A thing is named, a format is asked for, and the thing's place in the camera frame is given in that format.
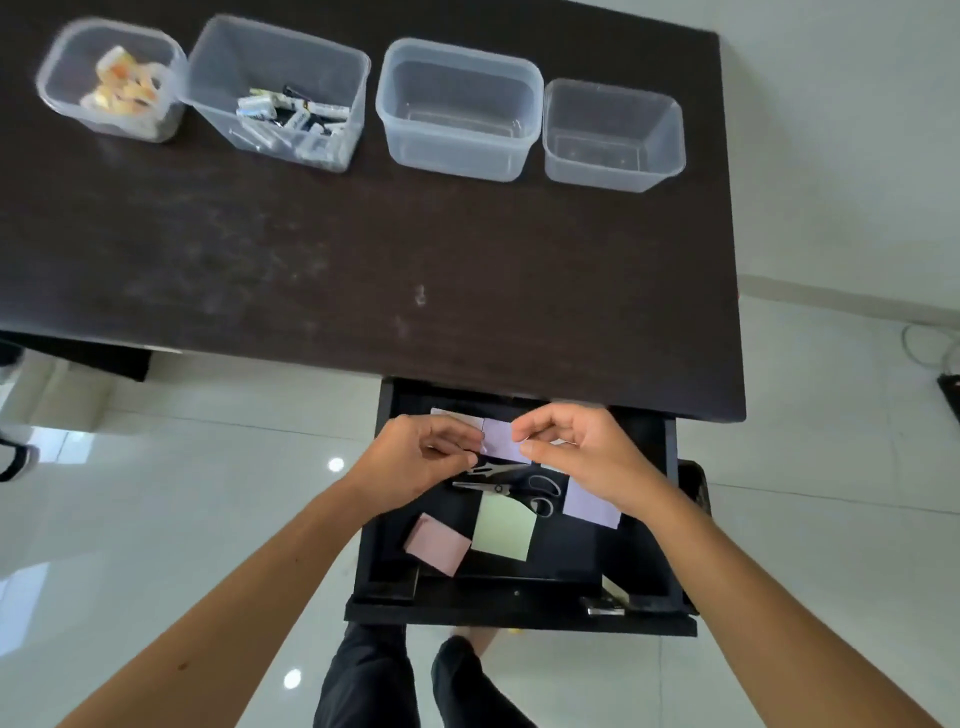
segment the drawer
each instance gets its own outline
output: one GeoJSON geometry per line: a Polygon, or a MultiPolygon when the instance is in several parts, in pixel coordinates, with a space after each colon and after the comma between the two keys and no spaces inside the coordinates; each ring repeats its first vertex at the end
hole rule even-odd
{"type": "MultiPolygon", "coordinates": [[[[377,431],[397,415],[429,414],[432,407],[509,422],[545,403],[409,379],[385,379],[377,431]]],[[[650,461],[677,482],[674,420],[626,407],[614,407],[611,412],[650,461]]],[[[550,475],[565,494],[567,476],[550,475]]],[[[471,550],[452,579],[403,551],[406,536],[421,513],[471,535],[480,498],[480,493],[453,492],[442,483],[407,506],[368,523],[361,535],[346,619],[696,634],[689,602],[653,535],[642,522],[626,515],[615,530],[559,512],[538,519],[527,561],[471,550]],[[630,595],[630,609],[624,614],[598,613],[610,611],[605,607],[611,606],[603,598],[602,575],[630,595]]]]}

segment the person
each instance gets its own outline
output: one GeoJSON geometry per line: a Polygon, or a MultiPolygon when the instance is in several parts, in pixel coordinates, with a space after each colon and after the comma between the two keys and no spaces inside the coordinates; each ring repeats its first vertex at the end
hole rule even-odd
{"type": "MultiPolygon", "coordinates": [[[[523,454],[646,523],[768,726],[937,726],[808,612],[637,450],[609,412],[548,404],[513,422],[523,454]],[[553,445],[557,440],[564,444],[553,445]]],[[[474,464],[482,433],[446,416],[400,416],[61,728],[227,728],[243,714],[340,550],[367,521],[474,464]]],[[[352,624],[324,680],[315,725],[416,725],[402,628],[352,624]]],[[[434,663],[447,726],[532,725],[483,674],[490,633],[455,636],[434,663]]]]}

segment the finger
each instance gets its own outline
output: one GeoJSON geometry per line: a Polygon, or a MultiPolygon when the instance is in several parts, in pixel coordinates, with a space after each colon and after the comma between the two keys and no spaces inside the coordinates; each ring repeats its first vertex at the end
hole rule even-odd
{"type": "Polygon", "coordinates": [[[578,415],[586,410],[587,408],[582,404],[569,402],[554,402],[538,407],[514,420],[514,442],[519,442],[537,432],[543,432],[552,425],[576,429],[575,421],[578,415]]]}
{"type": "Polygon", "coordinates": [[[426,468],[430,473],[431,485],[436,485],[442,480],[469,470],[476,464],[477,456],[475,452],[461,450],[460,454],[457,455],[447,455],[438,460],[427,461],[426,468]]]}
{"type": "Polygon", "coordinates": [[[477,448],[483,442],[483,432],[479,429],[446,415],[418,415],[413,420],[417,424],[421,440],[436,435],[451,442],[475,445],[477,448]]]}
{"type": "Polygon", "coordinates": [[[460,446],[442,437],[428,437],[420,443],[420,446],[422,448],[433,448],[434,450],[442,452],[444,455],[457,455],[464,451],[460,446]]]}
{"type": "Polygon", "coordinates": [[[572,427],[551,425],[543,432],[531,435],[530,439],[542,440],[545,443],[552,443],[554,440],[566,440],[568,443],[572,443],[576,439],[576,435],[574,435],[572,427]]]}
{"type": "Polygon", "coordinates": [[[535,463],[549,465],[551,468],[573,475],[583,454],[575,445],[550,445],[541,440],[527,440],[520,443],[520,452],[535,463]]]}

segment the plastic container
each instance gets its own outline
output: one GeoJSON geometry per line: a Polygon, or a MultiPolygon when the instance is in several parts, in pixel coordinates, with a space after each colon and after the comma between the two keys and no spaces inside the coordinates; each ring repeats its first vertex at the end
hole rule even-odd
{"type": "Polygon", "coordinates": [[[543,101],[546,176],[643,192],[686,166],[684,118],[669,96],[556,79],[543,101]]]}
{"type": "Polygon", "coordinates": [[[183,100],[237,149],[344,172],[363,132],[370,57],[355,48],[232,15],[215,15],[190,54],[183,100]],[[237,99],[251,88],[292,85],[321,104],[350,107],[328,137],[240,119],[237,99]]]}
{"type": "Polygon", "coordinates": [[[495,182],[519,176],[542,107],[531,62],[414,38],[387,49],[376,90],[396,162],[495,182]]]}
{"type": "Polygon", "coordinates": [[[36,74],[36,92],[44,103],[71,116],[94,132],[134,139],[166,141],[180,125],[183,104],[178,95],[186,72],[183,49],[171,37],[139,25],[100,17],[87,17],[65,25],[36,74]],[[167,66],[154,105],[136,115],[85,109],[81,99],[100,84],[97,61],[111,48],[122,45],[139,63],[167,66]]]}

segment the forearm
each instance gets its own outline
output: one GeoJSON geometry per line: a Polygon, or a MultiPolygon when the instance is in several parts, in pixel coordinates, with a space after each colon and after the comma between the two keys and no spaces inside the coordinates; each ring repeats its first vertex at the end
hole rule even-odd
{"type": "Polygon", "coordinates": [[[60,728],[234,726],[337,554],[368,517],[348,483],[332,485],[60,728]]]}
{"type": "Polygon", "coordinates": [[[937,725],[678,489],[660,479],[643,490],[631,515],[657,538],[767,725],[937,725]]]}

